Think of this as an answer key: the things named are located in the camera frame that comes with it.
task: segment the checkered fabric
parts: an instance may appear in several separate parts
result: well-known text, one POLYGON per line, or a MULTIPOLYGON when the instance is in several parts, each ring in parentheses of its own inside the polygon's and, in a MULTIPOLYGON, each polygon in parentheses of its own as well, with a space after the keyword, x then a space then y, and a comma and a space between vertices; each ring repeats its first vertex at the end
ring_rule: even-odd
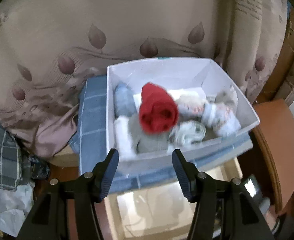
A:
POLYGON ((14 136, 0 124, 0 187, 15 190, 21 184, 22 169, 20 147, 14 136))

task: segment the metal screw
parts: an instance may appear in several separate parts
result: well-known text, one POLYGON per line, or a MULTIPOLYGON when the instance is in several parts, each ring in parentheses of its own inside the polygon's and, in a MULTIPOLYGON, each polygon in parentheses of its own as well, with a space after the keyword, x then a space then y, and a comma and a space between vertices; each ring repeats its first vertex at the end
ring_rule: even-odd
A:
POLYGON ((197 174, 197 176, 198 176, 198 178, 200 178, 200 179, 205 179, 205 178, 207 177, 207 174, 204 173, 203 171, 201 171, 201 172, 199 172, 199 173, 197 174))
POLYGON ((233 178, 231 181, 236 185, 239 185, 241 183, 241 180, 238 178, 233 178))
POLYGON ((93 176, 93 174, 92 174, 92 172, 86 172, 84 175, 83 175, 86 179, 90 179, 92 176, 93 176))
POLYGON ((51 179, 50 180, 50 185, 56 185, 57 183, 59 182, 59 180, 57 180, 57 179, 51 179))

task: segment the white storage box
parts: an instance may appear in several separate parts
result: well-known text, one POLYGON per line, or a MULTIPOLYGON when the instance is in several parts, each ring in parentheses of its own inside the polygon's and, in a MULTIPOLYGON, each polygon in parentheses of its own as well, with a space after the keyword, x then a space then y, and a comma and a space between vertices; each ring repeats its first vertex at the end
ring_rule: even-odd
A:
MULTIPOLYGON (((246 97, 222 68, 211 59, 182 57, 129 61, 109 66, 107 70, 106 153, 111 148, 117 148, 114 134, 114 90, 120 81, 138 95, 148 82, 159 85, 169 92, 197 91, 197 88, 201 87, 207 96, 216 95, 231 85, 234 86, 238 96, 236 117, 240 122, 241 130, 231 137, 203 141, 192 147, 189 146, 188 149, 181 147, 180 150, 187 160, 201 158, 231 146, 238 140, 238 136, 249 132, 259 124, 259 118, 246 97)), ((141 173, 171 165, 171 153, 163 150, 137 154, 133 160, 120 161, 118 170, 125 174, 141 173)))
MULTIPOLYGON (((242 178, 237 158, 203 171, 223 181, 242 178)), ((178 181, 109 194, 104 201, 113 240, 186 239, 196 207, 183 196, 178 181)))

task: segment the cardboard box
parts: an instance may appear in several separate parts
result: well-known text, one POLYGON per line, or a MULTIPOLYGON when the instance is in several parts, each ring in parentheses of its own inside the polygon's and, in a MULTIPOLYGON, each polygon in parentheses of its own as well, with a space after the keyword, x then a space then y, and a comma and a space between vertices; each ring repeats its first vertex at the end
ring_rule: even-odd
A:
MULTIPOLYGON (((238 96, 236 117, 241 124, 234 136, 214 138, 188 149, 181 147, 187 160, 194 160, 233 145, 238 136, 249 132, 259 124, 259 118, 246 97, 231 78, 211 59, 205 58, 150 58, 129 61, 109 66, 107 69, 106 103, 106 153, 117 148, 114 135, 114 89, 118 83, 126 83, 134 92, 140 94, 143 85, 152 82, 166 90, 197 91, 201 87, 207 96, 216 95, 223 89, 234 86, 238 96)), ((118 170, 128 173, 141 173, 172 165, 171 153, 167 150, 141 153, 133 160, 120 161, 118 170)))

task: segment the white plastic bag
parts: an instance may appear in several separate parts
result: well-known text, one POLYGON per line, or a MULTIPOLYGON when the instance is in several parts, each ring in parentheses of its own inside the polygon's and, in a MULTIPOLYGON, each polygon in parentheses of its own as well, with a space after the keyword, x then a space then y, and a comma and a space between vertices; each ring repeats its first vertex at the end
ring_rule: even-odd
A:
POLYGON ((17 237, 33 201, 34 183, 19 185, 17 191, 0 189, 0 230, 17 237))

